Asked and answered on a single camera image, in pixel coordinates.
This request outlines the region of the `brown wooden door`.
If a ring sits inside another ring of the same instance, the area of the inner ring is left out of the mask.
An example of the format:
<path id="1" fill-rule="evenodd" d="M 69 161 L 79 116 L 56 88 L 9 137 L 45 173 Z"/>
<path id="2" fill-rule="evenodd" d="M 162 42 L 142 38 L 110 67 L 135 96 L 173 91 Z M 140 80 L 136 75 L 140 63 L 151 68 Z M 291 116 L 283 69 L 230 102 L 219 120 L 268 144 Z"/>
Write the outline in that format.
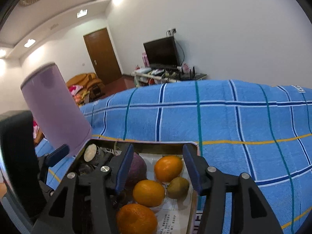
<path id="1" fill-rule="evenodd" d="M 104 85 L 120 79 L 122 73 L 107 28 L 87 34 L 83 39 L 94 70 Z"/>

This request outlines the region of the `small orange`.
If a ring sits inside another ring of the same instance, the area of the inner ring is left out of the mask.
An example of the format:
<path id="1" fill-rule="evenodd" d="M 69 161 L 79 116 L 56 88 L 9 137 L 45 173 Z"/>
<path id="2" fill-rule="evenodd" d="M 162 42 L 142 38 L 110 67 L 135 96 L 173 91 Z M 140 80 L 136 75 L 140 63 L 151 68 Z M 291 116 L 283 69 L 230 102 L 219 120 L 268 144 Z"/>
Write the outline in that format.
<path id="1" fill-rule="evenodd" d="M 182 159 L 174 155 L 160 158 L 154 166 L 156 179 L 163 183 L 171 182 L 181 174 L 182 170 Z"/>
<path id="2" fill-rule="evenodd" d="M 143 206 L 154 208 L 160 206 L 165 197 L 164 187 L 153 180 L 142 180 L 133 189 L 133 199 Z"/>

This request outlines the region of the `large orange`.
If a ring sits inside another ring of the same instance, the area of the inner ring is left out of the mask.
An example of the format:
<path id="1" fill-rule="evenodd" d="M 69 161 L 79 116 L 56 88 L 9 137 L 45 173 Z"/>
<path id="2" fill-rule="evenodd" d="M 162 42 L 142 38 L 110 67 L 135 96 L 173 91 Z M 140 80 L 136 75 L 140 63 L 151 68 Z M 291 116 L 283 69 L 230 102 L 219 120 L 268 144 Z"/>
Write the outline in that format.
<path id="1" fill-rule="evenodd" d="M 140 204 L 127 204 L 116 214 L 118 231 L 127 233 L 156 233 L 158 220 L 154 212 Z"/>

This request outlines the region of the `black television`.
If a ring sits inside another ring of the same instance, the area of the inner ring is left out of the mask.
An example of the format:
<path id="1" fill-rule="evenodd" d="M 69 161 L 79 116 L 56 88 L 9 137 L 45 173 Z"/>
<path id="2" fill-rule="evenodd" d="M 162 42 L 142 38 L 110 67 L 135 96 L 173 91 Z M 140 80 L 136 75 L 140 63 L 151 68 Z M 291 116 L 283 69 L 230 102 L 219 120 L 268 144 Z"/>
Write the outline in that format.
<path id="1" fill-rule="evenodd" d="M 180 58 L 173 36 L 143 43 L 150 65 L 180 66 Z"/>

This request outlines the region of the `brown leather sofa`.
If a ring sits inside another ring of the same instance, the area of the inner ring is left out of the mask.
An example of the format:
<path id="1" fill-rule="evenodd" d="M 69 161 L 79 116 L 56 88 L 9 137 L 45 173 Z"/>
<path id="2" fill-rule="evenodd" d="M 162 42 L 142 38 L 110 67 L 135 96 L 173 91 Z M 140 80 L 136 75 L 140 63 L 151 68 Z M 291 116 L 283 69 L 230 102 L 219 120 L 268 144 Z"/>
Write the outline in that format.
<path id="1" fill-rule="evenodd" d="M 82 106 L 105 95 L 105 85 L 91 72 L 78 74 L 66 82 L 76 105 Z"/>

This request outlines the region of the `white tv stand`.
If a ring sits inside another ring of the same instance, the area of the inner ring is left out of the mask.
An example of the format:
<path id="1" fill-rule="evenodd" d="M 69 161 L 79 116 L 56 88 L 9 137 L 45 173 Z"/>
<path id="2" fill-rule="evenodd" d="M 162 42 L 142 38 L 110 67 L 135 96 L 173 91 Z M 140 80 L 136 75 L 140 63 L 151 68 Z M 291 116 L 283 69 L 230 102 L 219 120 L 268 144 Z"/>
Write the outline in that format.
<path id="1" fill-rule="evenodd" d="M 197 73 L 195 67 L 186 63 L 177 69 L 152 69 L 150 67 L 137 68 L 131 73 L 136 87 L 176 83 L 181 81 L 205 80 L 207 74 Z"/>

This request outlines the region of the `blue plaid tablecloth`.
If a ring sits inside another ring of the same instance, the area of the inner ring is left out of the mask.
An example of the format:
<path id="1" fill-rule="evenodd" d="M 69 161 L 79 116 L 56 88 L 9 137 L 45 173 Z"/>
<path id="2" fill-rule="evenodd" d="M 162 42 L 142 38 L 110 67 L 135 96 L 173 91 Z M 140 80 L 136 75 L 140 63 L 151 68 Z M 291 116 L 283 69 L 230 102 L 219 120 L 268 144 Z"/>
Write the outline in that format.
<path id="1" fill-rule="evenodd" d="M 208 164 L 248 173 L 284 233 L 311 212 L 311 89 L 201 80 L 129 89 L 80 109 L 93 135 L 196 142 Z"/>

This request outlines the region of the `purple round fruit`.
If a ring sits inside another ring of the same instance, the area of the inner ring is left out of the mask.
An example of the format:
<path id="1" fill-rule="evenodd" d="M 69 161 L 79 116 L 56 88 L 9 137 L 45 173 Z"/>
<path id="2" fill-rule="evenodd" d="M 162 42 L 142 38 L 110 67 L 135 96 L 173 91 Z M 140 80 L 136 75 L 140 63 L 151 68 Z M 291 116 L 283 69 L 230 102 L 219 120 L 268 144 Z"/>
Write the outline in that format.
<path id="1" fill-rule="evenodd" d="M 132 189 L 138 182 L 146 180 L 146 172 L 147 166 L 144 159 L 138 153 L 134 153 L 125 188 Z"/>

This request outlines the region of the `yellow-green round fruit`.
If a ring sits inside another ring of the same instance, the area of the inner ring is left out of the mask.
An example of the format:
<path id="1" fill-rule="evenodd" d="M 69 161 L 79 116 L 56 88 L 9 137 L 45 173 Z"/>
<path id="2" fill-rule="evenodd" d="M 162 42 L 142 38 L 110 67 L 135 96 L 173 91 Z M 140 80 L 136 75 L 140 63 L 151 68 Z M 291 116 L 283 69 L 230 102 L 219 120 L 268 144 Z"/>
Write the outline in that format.
<path id="1" fill-rule="evenodd" d="M 167 196 L 171 199 L 180 199 L 188 194 L 189 181 L 183 177 L 174 178 L 167 186 Z"/>

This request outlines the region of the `pink metal tin tray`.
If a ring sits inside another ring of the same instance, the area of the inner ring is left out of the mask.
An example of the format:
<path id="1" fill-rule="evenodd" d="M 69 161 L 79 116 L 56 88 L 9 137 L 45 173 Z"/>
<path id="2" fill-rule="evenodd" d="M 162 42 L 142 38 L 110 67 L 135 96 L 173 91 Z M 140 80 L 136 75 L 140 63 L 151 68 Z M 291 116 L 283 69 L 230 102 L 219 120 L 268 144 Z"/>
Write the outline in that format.
<path id="1" fill-rule="evenodd" d="M 186 142 L 142 142 L 135 140 L 112 140 L 102 137 L 100 139 L 92 138 L 87 141 L 82 150 L 77 155 L 73 164 L 69 168 L 69 172 L 73 172 L 74 168 L 85 162 L 84 151 L 91 144 L 95 144 L 105 153 L 113 153 L 120 155 L 127 143 L 134 147 L 134 164 L 129 170 L 129 180 L 126 182 L 124 190 L 127 192 L 128 202 L 134 202 L 132 190 L 136 183 L 144 177 L 148 180 L 156 181 L 166 189 L 169 183 L 161 182 L 157 179 L 154 172 L 154 166 L 159 159 L 169 155 L 175 155 L 183 158 L 183 146 Z M 165 197 L 162 204 L 152 208 L 158 219 L 157 233 L 193 233 L 196 211 L 197 211 L 198 195 L 189 186 L 188 194 L 180 199 L 170 199 Z"/>

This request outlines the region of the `paper sheet in tray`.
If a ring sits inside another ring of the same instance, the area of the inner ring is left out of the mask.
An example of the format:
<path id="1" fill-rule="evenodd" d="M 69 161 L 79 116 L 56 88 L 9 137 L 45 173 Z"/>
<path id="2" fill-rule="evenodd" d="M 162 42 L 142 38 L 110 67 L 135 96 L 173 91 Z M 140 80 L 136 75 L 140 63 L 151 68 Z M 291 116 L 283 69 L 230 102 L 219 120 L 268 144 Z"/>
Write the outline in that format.
<path id="1" fill-rule="evenodd" d="M 158 220 L 156 233 L 191 233 L 189 221 L 190 219 L 192 221 L 192 214 L 194 213 L 193 188 L 184 161 L 182 160 L 183 170 L 181 171 L 180 176 L 189 182 L 188 194 L 180 199 L 171 199 L 167 196 L 167 186 L 169 183 L 158 181 L 154 173 L 154 166 L 156 162 L 165 155 L 143 153 L 139 153 L 139 155 L 146 163 L 146 175 L 148 180 L 154 180 L 160 183 L 165 189 L 165 197 L 162 204 L 151 208 Z"/>

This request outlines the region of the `cut grey water chestnut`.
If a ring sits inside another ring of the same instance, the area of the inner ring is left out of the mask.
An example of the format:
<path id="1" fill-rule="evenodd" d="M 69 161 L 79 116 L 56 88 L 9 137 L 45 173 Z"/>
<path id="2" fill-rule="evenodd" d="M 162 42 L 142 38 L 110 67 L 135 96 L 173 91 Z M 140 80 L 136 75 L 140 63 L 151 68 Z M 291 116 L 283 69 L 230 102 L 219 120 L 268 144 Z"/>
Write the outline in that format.
<path id="1" fill-rule="evenodd" d="M 95 144 L 90 144 L 83 154 L 84 161 L 89 164 L 98 165 L 103 157 L 103 151 Z"/>

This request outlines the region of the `purple electric kettle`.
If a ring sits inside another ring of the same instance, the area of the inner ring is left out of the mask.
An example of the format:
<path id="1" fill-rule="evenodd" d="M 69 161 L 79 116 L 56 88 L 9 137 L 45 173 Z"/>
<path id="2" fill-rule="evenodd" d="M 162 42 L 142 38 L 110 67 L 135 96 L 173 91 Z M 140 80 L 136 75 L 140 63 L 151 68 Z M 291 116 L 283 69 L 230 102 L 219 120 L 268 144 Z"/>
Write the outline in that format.
<path id="1" fill-rule="evenodd" d="M 21 92 L 46 139 L 57 149 L 69 146 L 76 156 L 91 138 L 92 128 L 72 95 L 55 63 L 31 72 L 21 84 Z"/>

